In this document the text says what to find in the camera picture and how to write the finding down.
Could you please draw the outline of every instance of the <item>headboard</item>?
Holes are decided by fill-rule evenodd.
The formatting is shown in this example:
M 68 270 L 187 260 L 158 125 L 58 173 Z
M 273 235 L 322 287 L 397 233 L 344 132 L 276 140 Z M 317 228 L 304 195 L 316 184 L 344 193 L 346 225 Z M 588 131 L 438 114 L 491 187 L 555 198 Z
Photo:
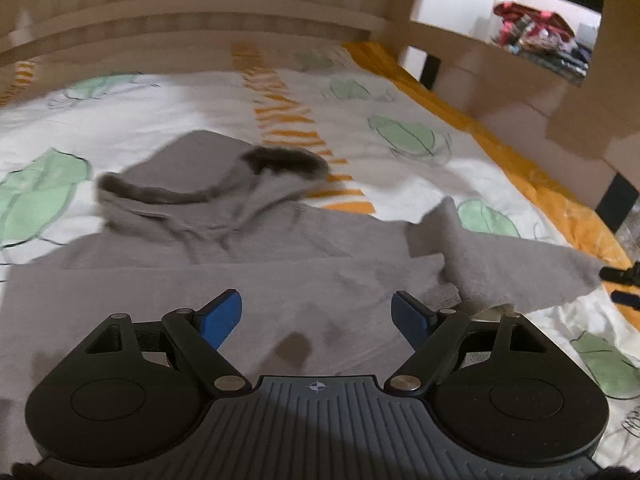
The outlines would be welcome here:
M 0 0 L 0 66 L 75 45 L 168 41 L 194 30 L 375 40 L 398 57 L 411 45 L 440 60 L 437 73 L 431 67 L 439 97 L 583 202 L 596 206 L 617 172 L 640 188 L 640 0 L 604 0 L 581 87 L 494 46 L 412 21 L 416 1 Z

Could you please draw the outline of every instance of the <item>gray base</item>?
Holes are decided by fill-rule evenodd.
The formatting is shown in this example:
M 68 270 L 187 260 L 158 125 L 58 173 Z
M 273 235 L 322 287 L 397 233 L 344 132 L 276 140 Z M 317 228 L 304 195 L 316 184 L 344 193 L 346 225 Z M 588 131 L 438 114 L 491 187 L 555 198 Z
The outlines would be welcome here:
M 194 433 L 146 462 L 94 469 L 47 458 L 40 468 L 74 480 L 580 480 L 598 471 L 588 458 L 545 468 L 479 458 L 420 400 L 387 395 L 368 376 L 265 377 L 247 396 L 214 402 Z

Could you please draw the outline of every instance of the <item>green leaf print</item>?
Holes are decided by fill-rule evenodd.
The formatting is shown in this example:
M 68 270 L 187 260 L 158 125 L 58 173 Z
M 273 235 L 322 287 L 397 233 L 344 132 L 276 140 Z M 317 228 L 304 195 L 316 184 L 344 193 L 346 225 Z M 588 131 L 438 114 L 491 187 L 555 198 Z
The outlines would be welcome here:
M 640 370 L 604 339 L 589 332 L 571 341 L 602 392 L 613 399 L 640 397 Z
M 485 205 L 481 200 L 472 199 L 460 204 L 458 216 L 462 225 L 470 231 L 520 237 L 516 226 L 509 218 Z
M 376 130 L 389 144 L 405 155 L 433 155 L 435 136 L 433 131 L 424 124 L 403 123 L 374 115 L 369 118 L 369 127 Z
M 334 62 L 323 54 L 316 54 L 313 51 L 298 52 L 296 58 L 300 65 L 302 65 L 302 71 L 307 70 L 329 70 L 334 66 Z
M 339 79 L 331 79 L 329 88 L 334 95 L 341 100 L 345 99 L 364 99 L 371 97 L 369 91 L 358 83 L 355 79 L 341 81 Z
M 69 99 L 92 99 L 98 95 L 108 94 L 111 89 L 119 84 L 134 83 L 139 74 L 116 74 L 92 77 L 79 81 L 63 91 Z
M 64 211 L 79 182 L 90 177 L 83 158 L 54 149 L 0 182 L 0 247 L 40 234 Z

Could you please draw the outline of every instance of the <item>bed sheet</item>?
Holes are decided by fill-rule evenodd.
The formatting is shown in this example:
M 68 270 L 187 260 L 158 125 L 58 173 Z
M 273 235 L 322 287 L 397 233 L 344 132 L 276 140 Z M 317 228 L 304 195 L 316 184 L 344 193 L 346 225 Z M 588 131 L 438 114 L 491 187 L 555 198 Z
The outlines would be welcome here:
M 97 176 L 197 129 L 318 153 L 331 168 L 306 198 L 318 207 L 418 221 L 452 196 L 471 229 L 573 244 L 610 264 L 628 263 L 592 211 L 424 90 L 375 44 L 305 52 L 253 44 L 158 48 L 92 64 L 22 62 L 3 78 L 3 279 L 12 265 L 101 228 Z M 529 315 L 585 370 L 570 343 L 585 331 L 640 364 L 640 334 L 630 323 L 637 319 L 628 317 L 604 288 Z M 0 384 L 0 401 L 9 388 Z M 638 404 L 609 399 L 594 457 L 600 465 L 640 468 Z M 0 458 L 20 460 L 10 448 Z

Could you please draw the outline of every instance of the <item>gray fabric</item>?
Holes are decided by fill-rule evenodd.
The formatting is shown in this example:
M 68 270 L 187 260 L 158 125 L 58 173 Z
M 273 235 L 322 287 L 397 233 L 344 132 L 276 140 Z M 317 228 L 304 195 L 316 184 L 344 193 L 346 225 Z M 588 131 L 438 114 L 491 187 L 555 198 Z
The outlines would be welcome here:
M 309 152 L 192 132 L 102 177 L 104 230 L 10 273 L 0 310 L 0 467 L 36 460 L 26 396 L 113 312 L 154 320 L 236 288 L 242 321 L 221 352 L 252 380 L 384 380 L 411 354 L 390 320 L 395 290 L 433 308 L 462 298 L 459 308 L 475 314 L 503 303 L 529 312 L 600 284 L 602 264 L 572 249 L 464 230 L 451 199 L 418 225 L 297 202 L 326 172 Z

